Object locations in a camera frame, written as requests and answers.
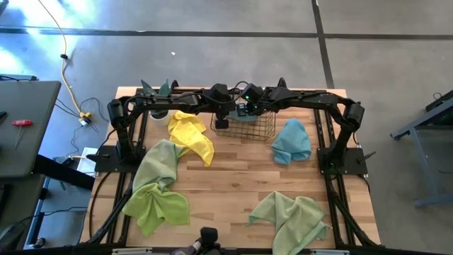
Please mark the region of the blue-grey metal desk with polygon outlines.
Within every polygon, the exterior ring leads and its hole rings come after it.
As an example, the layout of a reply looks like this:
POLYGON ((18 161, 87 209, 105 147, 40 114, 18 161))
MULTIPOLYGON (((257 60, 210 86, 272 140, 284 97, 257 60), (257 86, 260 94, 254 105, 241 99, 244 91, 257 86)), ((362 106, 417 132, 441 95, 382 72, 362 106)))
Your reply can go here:
POLYGON ((390 136, 409 136, 415 147, 429 195, 416 207, 453 203, 453 90, 435 98, 425 112, 390 136))

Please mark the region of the white plant pot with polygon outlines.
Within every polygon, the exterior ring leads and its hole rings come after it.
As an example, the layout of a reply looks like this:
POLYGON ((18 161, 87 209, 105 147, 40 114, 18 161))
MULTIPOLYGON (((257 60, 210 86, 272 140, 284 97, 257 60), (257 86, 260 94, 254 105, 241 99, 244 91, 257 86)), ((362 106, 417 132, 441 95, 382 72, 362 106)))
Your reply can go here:
POLYGON ((151 110, 149 111, 149 117, 153 120, 155 125, 167 126, 171 114, 169 113, 169 110, 151 110))

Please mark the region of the green snake plant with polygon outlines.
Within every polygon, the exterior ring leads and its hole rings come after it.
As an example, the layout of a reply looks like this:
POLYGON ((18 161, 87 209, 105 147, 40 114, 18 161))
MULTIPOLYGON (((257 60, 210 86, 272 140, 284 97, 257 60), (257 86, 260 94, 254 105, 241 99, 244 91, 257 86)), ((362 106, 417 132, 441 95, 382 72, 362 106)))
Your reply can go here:
POLYGON ((143 94, 145 96, 168 96, 172 93, 172 88, 168 82, 168 79, 160 86, 159 90, 155 90, 146 83, 143 79, 141 80, 143 94))

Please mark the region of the grey side table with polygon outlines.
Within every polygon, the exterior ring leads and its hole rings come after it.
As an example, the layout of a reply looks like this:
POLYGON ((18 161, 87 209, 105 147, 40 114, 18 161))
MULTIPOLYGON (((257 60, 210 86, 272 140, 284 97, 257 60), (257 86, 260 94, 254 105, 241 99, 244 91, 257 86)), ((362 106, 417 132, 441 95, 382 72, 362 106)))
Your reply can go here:
POLYGON ((32 172, 60 88, 58 81, 0 82, 0 178, 32 172))

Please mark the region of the black side table foot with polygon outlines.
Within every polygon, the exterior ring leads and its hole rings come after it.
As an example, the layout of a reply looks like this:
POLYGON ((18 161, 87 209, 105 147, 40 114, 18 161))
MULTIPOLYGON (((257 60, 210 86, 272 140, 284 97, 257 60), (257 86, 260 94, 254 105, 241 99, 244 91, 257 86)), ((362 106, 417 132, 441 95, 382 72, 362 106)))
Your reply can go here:
POLYGON ((32 172, 34 174, 42 174, 51 179, 66 182, 86 190, 91 190, 95 182, 94 177, 57 163, 40 154, 36 156, 32 172))

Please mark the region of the lime green microfiber towel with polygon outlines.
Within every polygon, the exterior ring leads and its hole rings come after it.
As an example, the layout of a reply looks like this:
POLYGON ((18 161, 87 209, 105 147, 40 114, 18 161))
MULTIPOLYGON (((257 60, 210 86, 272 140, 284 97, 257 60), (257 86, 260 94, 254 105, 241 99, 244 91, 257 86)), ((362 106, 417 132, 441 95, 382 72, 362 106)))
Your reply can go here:
POLYGON ((167 222, 170 225, 189 225, 190 207, 180 193, 150 183, 136 190, 126 202, 122 212, 132 217, 145 237, 167 222))

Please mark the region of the metal wire basket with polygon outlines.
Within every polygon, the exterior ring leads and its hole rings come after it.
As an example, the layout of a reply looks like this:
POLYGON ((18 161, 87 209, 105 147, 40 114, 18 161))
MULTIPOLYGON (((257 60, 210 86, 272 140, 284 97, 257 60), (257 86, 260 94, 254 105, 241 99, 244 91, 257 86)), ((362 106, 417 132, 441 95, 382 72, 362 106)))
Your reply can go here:
MULTIPOLYGON (((248 112, 252 115, 254 108, 248 107, 248 112)), ((214 133, 221 137, 233 137, 247 140, 266 141, 275 134, 276 114, 272 111, 263 111, 255 122, 241 122, 232 120, 227 116, 224 119, 229 121, 229 127, 224 130, 217 130, 214 121, 218 119, 213 113, 210 121, 210 128, 214 133)))

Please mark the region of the white power adapter box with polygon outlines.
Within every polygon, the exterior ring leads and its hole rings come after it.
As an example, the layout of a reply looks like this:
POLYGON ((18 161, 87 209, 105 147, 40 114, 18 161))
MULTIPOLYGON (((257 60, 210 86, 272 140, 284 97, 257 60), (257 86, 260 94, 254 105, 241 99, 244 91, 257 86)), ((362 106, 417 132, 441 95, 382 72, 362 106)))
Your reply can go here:
POLYGON ((95 154, 96 152, 97 152, 96 148, 85 147, 81 156, 73 156, 72 157, 73 159, 79 160, 79 164, 76 170, 83 174, 87 174, 89 176, 94 177, 96 175, 95 173, 96 163, 88 159, 86 156, 89 154, 95 154))

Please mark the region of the pale green microfiber towel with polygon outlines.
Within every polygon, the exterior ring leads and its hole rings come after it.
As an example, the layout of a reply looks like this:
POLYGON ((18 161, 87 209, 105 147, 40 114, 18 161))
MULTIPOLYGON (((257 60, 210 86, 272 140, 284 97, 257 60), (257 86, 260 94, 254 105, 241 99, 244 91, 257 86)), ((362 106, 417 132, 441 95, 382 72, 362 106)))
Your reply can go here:
POLYGON ((157 183, 164 191, 177 179, 178 158, 184 147, 168 140, 155 144, 143 157, 134 177, 132 190, 157 183))
POLYGON ((325 212, 313 199, 297 196, 292 199, 273 191, 254 208, 248 224, 257 220, 275 226, 273 255, 296 255, 314 240, 324 240, 331 228, 323 222, 325 212))

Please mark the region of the red-handled tool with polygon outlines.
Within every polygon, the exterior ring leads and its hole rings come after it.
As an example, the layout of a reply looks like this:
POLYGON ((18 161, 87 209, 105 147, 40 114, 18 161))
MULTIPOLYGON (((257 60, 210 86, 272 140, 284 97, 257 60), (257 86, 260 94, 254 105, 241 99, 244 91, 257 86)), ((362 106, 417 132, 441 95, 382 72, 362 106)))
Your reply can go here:
POLYGON ((29 119, 21 119, 21 120, 14 120, 11 124, 12 124, 12 126, 18 128, 18 134, 16 136, 16 141, 15 141, 15 145, 14 145, 14 149, 17 149, 19 140, 21 138, 21 130, 22 130, 22 128, 29 127, 29 126, 33 125, 33 121, 29 120, 29 119))

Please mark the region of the yellow microfiber towel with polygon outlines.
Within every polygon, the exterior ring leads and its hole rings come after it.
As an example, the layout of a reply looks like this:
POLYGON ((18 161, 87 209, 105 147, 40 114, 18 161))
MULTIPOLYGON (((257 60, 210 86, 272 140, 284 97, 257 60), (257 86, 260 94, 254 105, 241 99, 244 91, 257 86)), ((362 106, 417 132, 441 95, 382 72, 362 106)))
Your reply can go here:
POLYGON ((176 111, 169 120, 170 141, 184 147, 181 156, 189 151, 196 153, 205 166, 210 166, 214 157, 214 145, 204 135, 205 124, 194 114, 176 111))

